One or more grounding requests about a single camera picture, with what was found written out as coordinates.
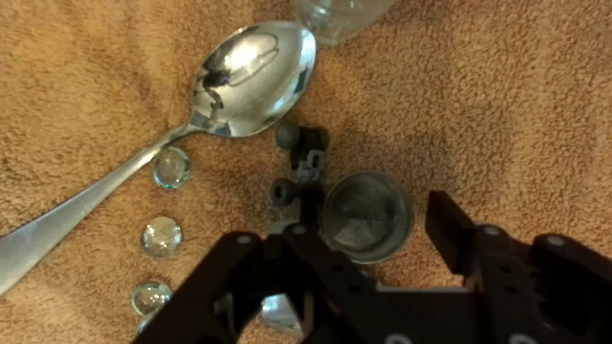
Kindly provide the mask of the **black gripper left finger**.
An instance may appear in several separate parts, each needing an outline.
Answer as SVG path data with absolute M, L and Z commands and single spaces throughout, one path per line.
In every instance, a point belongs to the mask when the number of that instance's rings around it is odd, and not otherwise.
M 325 190 L 319 182 L 306 182 L 298 186 L 298 224 L 296 236 L 317 234 L 319 219 L 325 201 Z

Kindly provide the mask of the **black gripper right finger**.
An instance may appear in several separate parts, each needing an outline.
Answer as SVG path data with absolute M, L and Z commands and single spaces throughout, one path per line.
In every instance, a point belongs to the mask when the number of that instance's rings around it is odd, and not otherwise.
M 482 230 L 446 192 L 428 194 L 425 232 L 446 268 L 461 276 L 465 287 L 482 284 Z

